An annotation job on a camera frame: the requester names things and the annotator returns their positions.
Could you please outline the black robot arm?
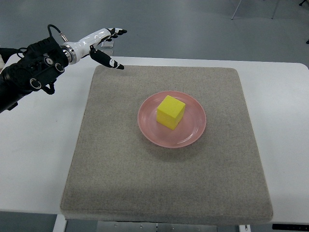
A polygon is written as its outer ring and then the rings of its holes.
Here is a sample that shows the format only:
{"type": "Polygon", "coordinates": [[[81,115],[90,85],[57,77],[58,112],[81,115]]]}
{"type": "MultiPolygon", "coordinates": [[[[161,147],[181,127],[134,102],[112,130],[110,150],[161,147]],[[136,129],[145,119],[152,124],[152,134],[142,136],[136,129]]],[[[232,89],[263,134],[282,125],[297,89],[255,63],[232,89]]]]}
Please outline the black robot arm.
{"type": "Polygon", "coordinates": [[[53,38],[50,28],[56,29],[60,36],[63,35],[56,26],[49,24],[48,38],[28,47],[0,49],[1,58],[5,63],[13,55],[20,58],[0,73],[1,112],[12,110],[18,106],[20,99],[34,91],[43,90],[49,95],[54,94],[54,83],[69,65],[71,58],[53,38]]]}

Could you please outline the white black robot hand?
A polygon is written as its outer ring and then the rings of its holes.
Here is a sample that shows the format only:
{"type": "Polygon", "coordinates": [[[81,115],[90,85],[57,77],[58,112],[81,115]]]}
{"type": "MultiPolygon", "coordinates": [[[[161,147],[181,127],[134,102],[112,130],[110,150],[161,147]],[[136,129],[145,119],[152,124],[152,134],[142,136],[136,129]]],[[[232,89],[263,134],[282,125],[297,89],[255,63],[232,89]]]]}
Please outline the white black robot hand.
{"type": "Polygon", "coordinates": [[[120,28],[103,28],[90,35],[85,36],[78,42],[64,42],[60,47],[66,54],[69,65],[76,64],[82,58],[90,56],[97,63],[108,67],[123,70],[124,66],[96,47],[105,41],[111,41],[120,35],[127,33],[127,30],[120,28]]]}

